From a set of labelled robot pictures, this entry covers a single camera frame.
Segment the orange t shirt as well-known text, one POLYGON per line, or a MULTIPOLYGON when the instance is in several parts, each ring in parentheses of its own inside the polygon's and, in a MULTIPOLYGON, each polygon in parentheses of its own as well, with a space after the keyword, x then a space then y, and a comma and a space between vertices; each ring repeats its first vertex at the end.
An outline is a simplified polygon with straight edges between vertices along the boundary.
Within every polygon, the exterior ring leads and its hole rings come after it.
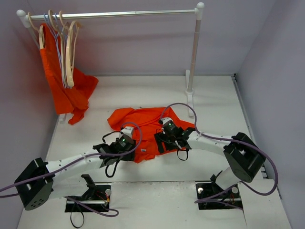
POLYGON ((161 129, 159 123, 161 116, 171 118, 178 127, 183 129, 194 127, 194 124, 179 119, 172 108, 168 108, 164 114, 162 112, 164 112, 164 107, 119 108, 107 119, 109 126, 115 131, 119 131, 126 122, 135 123, 140 127, 140 129, 135 128, 133 134, 133 139, 139 141, 140 132, 142 132, 142 141, 135 150, 135 163, 151 160, 160 155, 154 134, 161 129))

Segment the beige wooden hanger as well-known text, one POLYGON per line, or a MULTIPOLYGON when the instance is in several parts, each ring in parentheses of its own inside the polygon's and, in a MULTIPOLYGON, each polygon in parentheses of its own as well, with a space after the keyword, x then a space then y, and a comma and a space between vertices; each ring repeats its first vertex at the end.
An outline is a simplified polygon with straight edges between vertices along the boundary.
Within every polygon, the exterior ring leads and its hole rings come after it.
POLYGON ((57 35, 60 37, 60 39, 62 39, 61 31, 60 31, 58 25, 55 24, 53 21, 53 11, 52 10, 48 10, 48 18, 49 18, 52 28, 57 32, 57 35))
POLYGON ((65 88, 72 88, 74 86, 74 64, 75 64, 75 50, 76 41, 79 35, 81 24, 78 21, 63 22, 62 11, 59 12, 59 18, 62 25, 63 45, 63 82, 65 88))

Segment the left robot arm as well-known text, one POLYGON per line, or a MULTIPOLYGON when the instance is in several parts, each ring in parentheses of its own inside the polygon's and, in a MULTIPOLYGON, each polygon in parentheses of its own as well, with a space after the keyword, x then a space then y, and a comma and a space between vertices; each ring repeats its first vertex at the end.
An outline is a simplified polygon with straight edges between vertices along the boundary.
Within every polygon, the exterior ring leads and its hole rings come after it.
POLYGON ((73 157, 49 162, 41 158, 32 160, 15 180, 25 210, 34 210, 53 198, 92 199, 96 185, 87 172, 121 160, 132 161, 135 148, 136 140, 122 134, 109 145, 95 145, 90 151, 73 157))

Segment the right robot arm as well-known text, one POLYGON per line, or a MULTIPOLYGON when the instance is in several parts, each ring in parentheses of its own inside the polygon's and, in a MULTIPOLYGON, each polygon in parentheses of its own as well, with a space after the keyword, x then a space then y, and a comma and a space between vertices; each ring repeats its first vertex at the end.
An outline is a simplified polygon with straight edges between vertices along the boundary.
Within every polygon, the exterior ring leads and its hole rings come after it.
POLYGON ((162 131, 154 137, 160 154, 170 150, 186 153, 190 150, 205 150, 226 158, 229 167, 211 177, 211 191, 217 197, 223 196, 229 187, 240 181, 251 183, 266 160, 254 149, 256 145, 244 133, 239 132, 228 142, 222 142, 215 137, 203 137, 194 127, 178 127, 170 118, 163 118, 159 123, 162 131))

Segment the hanging orange shirt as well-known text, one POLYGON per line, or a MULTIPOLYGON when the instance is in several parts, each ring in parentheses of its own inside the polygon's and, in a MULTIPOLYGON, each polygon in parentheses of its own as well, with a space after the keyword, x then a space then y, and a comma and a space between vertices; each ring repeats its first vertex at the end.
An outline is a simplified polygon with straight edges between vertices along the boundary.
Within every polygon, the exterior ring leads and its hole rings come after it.
POLYGON ((85 75, 75 68, 73 72, 74 86, 64 88, 55 39, 46 23, 41 24, 44 35, 44 47, 40 49, 45 78, 51 89, 55 109, 58 115, 72 114, 70 125, 80 122, 89 108, 89 98, 95 90, 98 79, 85 75))

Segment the beige hanger under shirt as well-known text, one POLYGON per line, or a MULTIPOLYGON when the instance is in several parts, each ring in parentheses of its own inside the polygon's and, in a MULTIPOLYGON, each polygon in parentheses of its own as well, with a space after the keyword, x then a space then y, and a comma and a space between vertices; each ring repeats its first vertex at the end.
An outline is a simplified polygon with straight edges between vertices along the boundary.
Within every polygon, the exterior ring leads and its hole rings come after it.
POLYGON ((31 28, 38 34, 38 46, 39 49, 44 49, 44 43, 45 43, 45 38, 44 38, 44 26, 40 26, 40 28, 36 27, 31 19, 31 13, 27 13, 27 17, 30 23, 31 28))

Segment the white metal clothes rack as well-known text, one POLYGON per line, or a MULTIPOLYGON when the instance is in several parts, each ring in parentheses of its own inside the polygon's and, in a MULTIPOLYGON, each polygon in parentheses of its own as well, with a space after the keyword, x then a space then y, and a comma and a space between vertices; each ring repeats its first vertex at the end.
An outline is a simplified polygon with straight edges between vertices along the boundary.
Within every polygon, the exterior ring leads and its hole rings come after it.
POLYGON ((190 69, 185 71, 186 90, 188 105, 188 116, 194 117, 193 102, 193 78, 195 72, 196 56, 198 50, 200 27, 203 17, 204 3, 199 2, 194 9, 188 10, 134 10, 119 12, 95 12, 95 13, 68 13, 61 16, 62 19, 93 19, 93 18, 110 18, 110 17, 129 17, 129 16, 151 16, 151 15, 175 15, 175 14, 193 14, 196 16, 196 24, 193 37, 193 48, 190 69))

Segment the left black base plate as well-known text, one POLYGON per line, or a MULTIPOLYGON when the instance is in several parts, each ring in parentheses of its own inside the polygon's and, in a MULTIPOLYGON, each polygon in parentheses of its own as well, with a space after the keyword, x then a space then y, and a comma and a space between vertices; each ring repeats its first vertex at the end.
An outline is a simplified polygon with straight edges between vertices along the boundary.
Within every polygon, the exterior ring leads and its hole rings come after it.
MULTIPOLYGON (((83 205, 98 212, 108 212, 110 208, 111 183, 98 183, 96 188, 81 196, 69 196, 83 205)), ((71 200, 66 200, 65 213, 89 213, 89 209, 71 200)))

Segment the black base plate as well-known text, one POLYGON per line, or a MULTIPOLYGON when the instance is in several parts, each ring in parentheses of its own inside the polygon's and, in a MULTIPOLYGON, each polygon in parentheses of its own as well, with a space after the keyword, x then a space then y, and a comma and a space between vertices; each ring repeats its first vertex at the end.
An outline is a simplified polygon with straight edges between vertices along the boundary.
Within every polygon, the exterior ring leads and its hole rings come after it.
MULTIPOLYGON (((111 183, 98 183, 96 188, 81 196, 69 196, 83 205, 98 212, 108 212, 110 208, 111 183)), ((66 200, 65 213, 89 213, 89 209, 71 200, 66 200)))
POLYGON ((227 191, 223 191, 212 182, 196 183, 195 187, 197 200, 212 197, 205 202, 198 203, 199 210, 243 209, 237 184, 227 191))

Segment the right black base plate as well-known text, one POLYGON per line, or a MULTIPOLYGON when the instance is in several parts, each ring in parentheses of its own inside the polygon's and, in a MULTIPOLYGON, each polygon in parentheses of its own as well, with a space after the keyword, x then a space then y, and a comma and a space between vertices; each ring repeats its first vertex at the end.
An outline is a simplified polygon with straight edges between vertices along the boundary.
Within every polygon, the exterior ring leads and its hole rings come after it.
POLYGON ((197 200, 212 197, 205 202, 198 203, 199 210, 243 209, 237 184, 227 191, 223 191, 212 182, 196 183, 195 187, 197 200))

